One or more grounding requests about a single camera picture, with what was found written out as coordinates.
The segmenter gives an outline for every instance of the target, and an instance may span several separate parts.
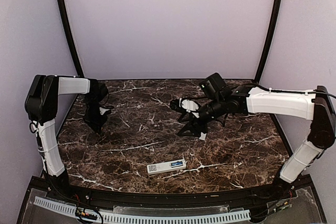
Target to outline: brown marble surface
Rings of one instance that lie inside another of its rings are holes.
[[[106,81],[115,109],[101,135],[87,126],[79,96],[59,135],[70,183],[132,193],[202,193],[269,184],[288,158],[268,114],[230,115],[208,124],[205,141],[178,137],[169,102],[203,96],[199,80]],[[247,81],[230,81],[236,86]],[[181,171],[149,176],[148,164],[185,158]]]

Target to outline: wire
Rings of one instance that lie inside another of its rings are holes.
[[[290,200],[289,201],[285,201],[284,203],[282,203],[278,207],[275,207],[270,213],[268,213],[268,214],[266,214],[266,215],[264,215],[262,217],[257,217],[257,219],[266,218],[266,217],[268,217],[270,215],[275,214],[276,212],[280,212],[280,211],[283,211],[283,210],[287,209],[288,207],[291,207],[291,205],[289,205],[288,202],[290,202]]]
[[[76,201],[76,200],[74,200],[74,199],[71,199],[71,198],[65,196],[65,195],[62,194],[59,190],[56,189],[56,187],[55,187],[53,181],[49,178],[50,175],[48,174],[47,163],[46,163],[46,161],[44,161],[44,162],[45,162],[45,168],[46,168],[46,171],[44,170],[43,172],[44,172],[45,178],[46,178],[47,181],[51,184],[51,186],[53,187],[53,189],[54,189],[54,190],[55,190],[61,197],[63,197],[64,199],[67,199],[67,200],[70,200],[70,201],[72,201],[72,202],[75,202],[77,207],[78,207],[79,205],[83,205],[83,206],[89,207],[92,211],[94,211],[96,214],[99,215],[100,220],[101,220],[101,224],[104,224],[103,216],[101,215],[101,213],[100,213],[98,210],[92,208],[92,206],[80,202],[79,197],[78,197],[77,194],[76,194],[75,196],[76,196],[76,198],[77,198],[78,201]]]
[[[290,93],[290,94],[324,94],[330,97],[333,97],[334,99],[336,99],[336,95],[334,94],[330,94],[330,93],[326,93],[326,92],[322,92],[322,91],[309,91],[309,92],[305,92],[305,91],[294,91],[294,90],[281,90],[281,89],[267,89],[257,83],[252,83],[252,85],[264,90],[264,91],[268,91],[268,92],[273,92],[273,93]]]
[[[30,132],[32,132],[33,134],[35,134],[37,132],[38,129],[38,125],[36,123],[34,123],[33,121],[30,122],[29,124],[29,130]]]
[[[186,97],[186,99],[189,99],[189,100],[201,100],[201,99],[207,99],[207,97]]]
[[[96,220],[92,219],[92,220],[84,220],[83,216],[85,218],[88,218],[87,216],[89,215],[88,213],[85,212],[85,208],[83,208],[83,210],[80,212],[80,210],[78,209],[78,207],[76,208],[76,211],[78,212],[78,218],[79,220],[77,220],[78,222],[82,223],[82,224],[92,224],[95,223]]]
[[[109,99],[110,99],[110,92],[107,91],[107,99],[106,99],[106,101],[105,101],[103,104],[100,104],[100,103],[99,103],[99,105],[100,105],[100,106],[104,106],[104,105],[109,101]]]
[[[270,199],[271,197],[274,196],[275,193],[273,193],[272,195],[269,195],[269,196],[260,196],[260,195],[256,195],[256,194],[252,194],[248,197],[255,197],[255,198],[258,198],[258,199]]]
[[[219,119],[215,119],[215,121],[221,123],[222,127],[224,128],[225,127],[225,122],[226,122],[226,119],[227,119],[228,116],[229,116],[229,114],[225,114],[223,121],[221,121]]]
[[[284,192],[283,195],[280,197],[280,199],[277,200],[275,203],[273,203],[270,207],[268,207],[266,210],[264,210],[264,211],[258,213],[257,215],[253,215],[253,216],[251,216],[251,218],[256,218],[257,216],[262,215],[264,212],[269,211],[273,206],[275,206],[277,203],[279,203],[280,201],[282,201],[282,198],[285,196],[286,193],[287,193],[287,191]]]

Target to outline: black cable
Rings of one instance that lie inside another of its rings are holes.
[[[92,206],[90,206],[90,205],[88,205],[88,204],[85,204],[85,203],[79,202],[79,201],[77,201],[77,200],[71,199],[71,198],[65,196],[64,194],[62,194],[59,190],[57,190],[56,187],[55,187],[55,185],[54,185],[54,183],[53,183],[53,181],[52,181],[51,179],[49,179],[49,176],[50,176],[50,175],[48,174],[48,168],[47,168],[47,163],[46,163],[46,161],[45,161],[45,168],[46,168],[46,171],[44,170],[43,172],[44,172],[44,174],[45,174],[45,178],[46,178],[46,180],[51,184],[51,186],[53,187],[53,189],[54,189],[54,190],[55,190],[61,197],[63,197],[64,199],[67,199],[67,200],[70,200],[70,201],[75,202],[77,207],[80,206],[80,205],[89,207],[90,210],[94,211],[96,214],[99,215],[100,220],[101,220],[101,224],[104,224],[103,216],[101,215],[101,213],[100,213],[98,210],[92,208]]]
[[[280,199],[277,200],[275,203],[273,203],[273,204],[272,204],[270,207],[268,207],[266,210],[264,210],[264,211],[258,213],[257,215],[253,215],[253,216],[251,216],[251,218],[255,218],[255,217],[259,216],[259,215],[262,215],[264,212],[269,211],[269,210],[270,210],[272,207],[274,207],[277,203],[279,203],[280,201],[282,201],[282,198],[285,196],[285,194],[286,194],[287,192],[288,192],[288,191],[284,192],[283,195],[280,197]]]
[[[105,103],[103,103],[103,104],[99,103],[99,105],[104,106],[109,101],[109,99],[110,99],[110,91],[107,91],[107,99],[106,99]]]
[[[324,94],[324,95],[327,95],[327,96],[330,96],[330,97],[333,97],[334,99],[336,99],[336,95],[334,94],[330,94],[330,93],[326,93],[326,92],[322,92],[322,91],[308,91],[308,92],[305,92],[305,91],[295,91],[295,90],[281,90],[281,89],[267,89],[259,84],[256,84],[256,83],[252,83],[252,85],[264,90],[264,91],[267,91],[267,92],[271,92],[271,93],[290,93],[290,94]]]
[[[37,124],[34,123],[33,121],[31,121],[30,124],[29,124],[29,130],[30,130],[30,132],[32,132],[33,134],[35,134],[37,132],[37,128],[38,128]]]
[[[277,212],[280,212],[280,211],[285,210],[287,207],[284,207],[284,208],[281,209],[282,205],[279,206],[279,207],[275,207],[274,209],[272,209],[272,211],[271,211],[270,213],[268,213],[268,214],[266,214],[266,215],[264,215],[264,216],[256,217],[256,218],[257,218],[257,219],[264,219],[264,218],[266,218],[266,217],[268,217],[268,216],[270,216],[270,215],[273,215],[273,214],[275,214],[275,213],[277,213]]]
[[[255,198],[258,198],[258,199],[270,199],[272,198],[273,196],[275,195],[275,193],[273,193],[272,195],[269,195],[269,196],[260,196],[260,195],[256,195],[256,194],[253,194],[253,195],[250,195],[249,197],[255,197]]]
[[[223,121],[221,121],[219,119],[215,119],[215,121],[221,123],[222,127],[224,128],[225,127],[225,122],[226,122],[226,119],[227,119],[228,116],[229,116],[229,114],[225,114]]]
[[[96,221],[96,220],[91,220],[91,221],[89,221],[89,220],[84,220],[81,214],[78,215],[78,218],[80,219],[79,222],[82,223],[82,224],[93,224],[93,223],[95,223],[95,221]]]
[[[188,100],[201,100],[201,99],[207,99],[207,97],[186,97]]]

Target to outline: curved black pole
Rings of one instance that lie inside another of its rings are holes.
[[[280,3],[281,3],[281,0],[274,0],[271,19],[270,19],[269,26],[268,26],[268,31],[267,31],[267,35],[266,35],[266,40],[265,40],[263,52],[261,54],[261,58],[260,58],[259,66],[258,66],[258,69],[257,69],[257,73],[256,73],[256,76],[254,78],[255,82],[259,82],[261,80],[261,76],[263,75],[263,71],[264,71],[264,68],[265,68],[265,65],[266,65],[266,61],[267,61],[267,56],[268,56],[268,53],[269,53],[269,49],[271,47],[271,43],[272,43],[274,31],[275,31],[275,26],[277,24],[277,19],[278,19],[278,14],[279,14],[279,9],[280,9]]]
[[[66,7],[65,7],[65,2],[64,2],[64,0],[57,0],[57,3],[58,3],[58,8],[59,8],[59,13],[61,14],[63,29],[64,29],[64,32],[65,32],[65,36],[67,38],[68,46],[69,46],[69,49],[70,49],[72,60],[74,62],[73,64],[75,65],[75,69],[77,71],[77,75],[79,77],[84,77],[83,69],[80,65],[80,61],[79,61],[78,54],[77,54],[77,51],[76,51],[74,38],[72,37],[72,32],[71,32],[71,28],[70,28],[70,23],[69,23],[69,19],[68,19],[67,10],[66,10]]]

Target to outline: black metal frame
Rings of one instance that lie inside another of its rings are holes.
[[[79,57],[77,54],[74,38],[72,36],[71,28],[70,28],[70,23],[68,19],[68,14],[67,14],[67,9],[65,6],[65,1],[64,0],[57,0],[58,3],[58,8],[59,8],[59,13],[61,15],[62,23],[63,23],[63,29],[65,36],[67,38],[69,50],[71,53],[72,61],[74,62],[73,64],[75,65],[75,69],[77,71],[77,75],[79,77],[84,77],[84,72],[82,69],[82,66],[79,61]]]
[[[62,23],[63,23],[64,32],[65,32],[67,42],[68,42],[68,46],[69,46],[69,49],[70,49],[71,57],[72,57],[72,60],[74,62],[73,64],[75,65],[75,68],[76,68],[76,71],[77,71],[77,75],[79,77],[84,77],[84,72],[83,72],[82,66],[80,64],[78,53],[76,51],[74,38],[72,36],[72,32],[71,32],[71,28],[70,28],[70,23],[69,23],[69,19],[68,19],[67,10],[66,10],[65,0],[57,0],[57,3],[58,3],[59,12],[60,12],[60,15],[61,15]],[[273,8],[272,8],[272,14],[271,14],[270,22],[269,22],[269,27],[268,27],[268,31],[267,31],[267,35],[266,35],[266,40],[265,40],[263,52],[261,54],[258,69],[257,69],[256,75],[255,75],[255,78],[254,78],[254,81],[256,81],[256,82],[260,81],[261,76],[262,76],[263,71],[264,71],[264,68],[265,68],[265,65],[266,65],[269,49],[270,49],[270,46],[271,46],[271,43],[272,43],[272,39],[273,39],[274,31],[275,31],[275,26],[276,26],[277,19],[278,19],[280,3],[281,3],[281,0],[274,0]]]
[[[263,75],[263,71],[264,71],[266,61],[267,61],[267,57],[268,57],[268,54],[269,54],[269,49],[271,47],[272,40],[273,40],[275,26],[276,26],[277,20],[278,20],[280,3],[281,3],[281,0],[274,0],[271,19],[269,21],[269,26],[268,26],[268,30],[267,30],[267,35],[266,35],[266,40],[265,40],[263,52],[261,53],[259,66],[258,66],[258,69],[257,69],[256,76],[254,78],[254,81],[256,81],[256,82],[259,82],[261,80],[261,76]]]
[[[243,207],[244,209],[249,209],[251,212],[253,212],[254,210],[267,208],[267,203],[273,200],[253,198],[251,195],[262,193],[263,191],[269,189],[270,186],[271,185],[264,185],[246,189],[200,194],[134,194],[89,189],[78,186],[71,186],[71,188],[78,195],[81,202],[89,204],[93,208],[97,207],[112,210],[115,206],[145,208],[193,208],[229,205],[231,209]],[[308,186],[311,187],[321,219],[323,222],[327,223],[321,202],[310,175],[304,175],[300,179],[297,179],[294,182],[294,186],[295,189],[305,188]],[[47,197],[65,200],[59,194],[55,194],[53,191],[50,191],[49,185],[44,179],[32,177],[20,209],[17,224],[21,224],[22,222],[26,204],[32,188],[45,191],[47,193]]]

